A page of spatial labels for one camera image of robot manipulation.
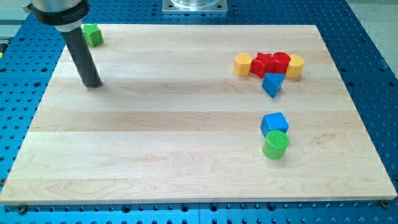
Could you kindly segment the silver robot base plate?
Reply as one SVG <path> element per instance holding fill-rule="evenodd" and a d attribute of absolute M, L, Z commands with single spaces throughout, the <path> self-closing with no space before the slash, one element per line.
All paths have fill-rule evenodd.
<path fill-rule="evenodd" d="M 162 12 L 227 12 L 227 0 L 163 0 Z"/>

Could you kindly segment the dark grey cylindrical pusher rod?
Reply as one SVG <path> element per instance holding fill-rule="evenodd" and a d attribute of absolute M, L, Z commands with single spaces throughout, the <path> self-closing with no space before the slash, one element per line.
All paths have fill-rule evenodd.
<path fill-rule="evenodd" d="M 84 86 L 101 86 L 100 76 L 80 27 L 61 33 Z"/>

